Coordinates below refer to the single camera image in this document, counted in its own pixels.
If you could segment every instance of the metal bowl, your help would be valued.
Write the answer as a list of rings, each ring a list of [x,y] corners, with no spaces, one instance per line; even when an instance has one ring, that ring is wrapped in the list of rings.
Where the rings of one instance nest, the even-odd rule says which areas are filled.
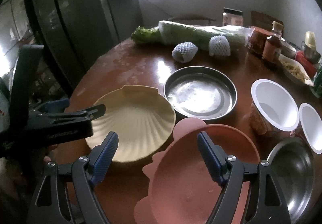
[[[202,66],[174,72],[164,85],[164,96],[177,113],[201,120],[221,118],[232,111],[237,90],[223,73]]]
[[[299,46],[297,46],[295,43],[291,42],[291,41],[287,41],[287,43],[292,46],[296,51],[301,50],[301,48]]]
[[[297,50],[292,45],[290,45],[287,41],[285,41],[283,38],[281,38],[281,43],[282,43],[281,54],[283,54],[287,58],[294,60]]]
[[[312,195],[314,167],[310,149],[301,139],[286,138],[269,154],[270,163],[283,190],[291,222],[304,212]]]

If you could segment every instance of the glass jar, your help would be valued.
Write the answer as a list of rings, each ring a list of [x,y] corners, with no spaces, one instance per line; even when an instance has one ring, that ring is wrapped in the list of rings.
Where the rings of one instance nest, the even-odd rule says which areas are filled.
[[[259,27],[251,27],[255,28],[255,30],[248,42],[249,51],[258,58],[262,58],[266,39],[267,37],[272,35],[272,32],[269,32]]]
[[[243,11],[230,8],[223,8],[223,26],[226,25],[244,25]]]

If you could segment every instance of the sauce bottle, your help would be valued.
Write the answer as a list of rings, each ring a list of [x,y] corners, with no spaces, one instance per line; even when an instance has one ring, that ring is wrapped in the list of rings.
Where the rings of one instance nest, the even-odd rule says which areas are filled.
[[[273,22],[272,35],[266,38],[264,50],[263,50],[263,62],[272,69],[277,69],[279,62],[279,56],[282,51],[281,37],[282,37],[283,25],[278,22]]]

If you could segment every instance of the condiment bottle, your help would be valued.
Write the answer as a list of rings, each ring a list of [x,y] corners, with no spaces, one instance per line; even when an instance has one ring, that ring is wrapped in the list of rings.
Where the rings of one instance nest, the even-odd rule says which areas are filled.
[[[281,37],[282,37],[283,25],[278,22],[273,22],[272,35],[267,37],[265,47],[263,50],[263,62],[264,64],[275,70],[279,62],[279,56],[282,51]]]
[[[312,79],[317,72],[317,69],[305,58],[303,51],[300,50],[296,53],[295,60],[303,66],[308,76]]]
[[[319,68],[313,79],[314,87],[311,87],[311,91],[315,97],[320,98],[322,95],[322,66]]]

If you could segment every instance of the screw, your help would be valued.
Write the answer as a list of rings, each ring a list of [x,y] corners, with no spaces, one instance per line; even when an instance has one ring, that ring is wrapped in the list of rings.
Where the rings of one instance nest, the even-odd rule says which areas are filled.
[[[55,162],[54,161],[48,162],[48,164],[47,164],[47,167],[48,168],[52,168],[53,166],[55,166]]]
[[[234,155],[228,155],[227,158],[229,161],[236,161],[237,160],[236,156],[234,156]]]
[[[87,156],[81,156],[78,160],[81,161],[81,162],[85,162],[85,161],[88,160],[88,157]]]
[[[264,167],[267,167],[269,165],[268,161],[261,161],[260,162]]]

